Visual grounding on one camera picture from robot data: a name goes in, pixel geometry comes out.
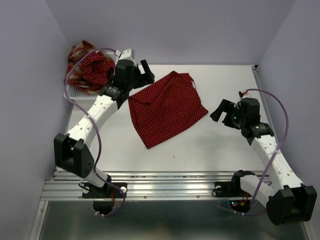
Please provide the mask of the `red polka dot skirt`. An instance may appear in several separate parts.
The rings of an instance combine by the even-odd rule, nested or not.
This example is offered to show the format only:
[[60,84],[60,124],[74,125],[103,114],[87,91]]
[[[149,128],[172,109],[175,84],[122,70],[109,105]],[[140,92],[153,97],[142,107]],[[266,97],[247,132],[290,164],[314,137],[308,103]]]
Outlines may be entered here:
[[128,99],[132,124],[147,149],[186,131],[208,114],[189,73],[172,71]]
[[115,62],[108,54],[96,51],[81,62],[82,78],[91,91],[100,91],[114,73]]

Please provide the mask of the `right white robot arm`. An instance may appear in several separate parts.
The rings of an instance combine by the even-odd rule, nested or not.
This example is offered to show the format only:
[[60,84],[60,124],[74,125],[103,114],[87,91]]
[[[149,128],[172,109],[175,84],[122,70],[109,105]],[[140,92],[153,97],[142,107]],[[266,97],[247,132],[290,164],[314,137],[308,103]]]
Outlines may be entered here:
[[222,113],[226,114],[222,123],[240,130],[257,154],[271,185],[264,183],[262,177],[253,171],[238,170],[230,181],[214,183],[213,196],[255,199],[265,207],[269,220],[276,226],[310,221],[317,192],[312,185],[303,183],[277,148],[272,128],[261,122],[259,101],[250,97],[244,97],[237,103],[224,99],[210,117],[217,122]]

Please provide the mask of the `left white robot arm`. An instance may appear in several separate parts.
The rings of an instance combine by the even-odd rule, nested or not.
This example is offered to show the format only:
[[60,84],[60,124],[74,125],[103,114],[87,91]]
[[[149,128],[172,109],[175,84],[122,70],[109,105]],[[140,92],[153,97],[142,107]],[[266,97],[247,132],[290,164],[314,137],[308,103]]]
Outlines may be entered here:
[[57,134],[53,141],[56,166],[90,183],[100,197],[111,193],[112,183],[109,175],[97,168],[90,145],[95,137],[101,139],[100,128],[129,98],[131,90],[154,83],[155,76],[147,61],[143,59],[140,63],[144,73],[132,60],[119,60],[110,82],[84,117],[67,133]]

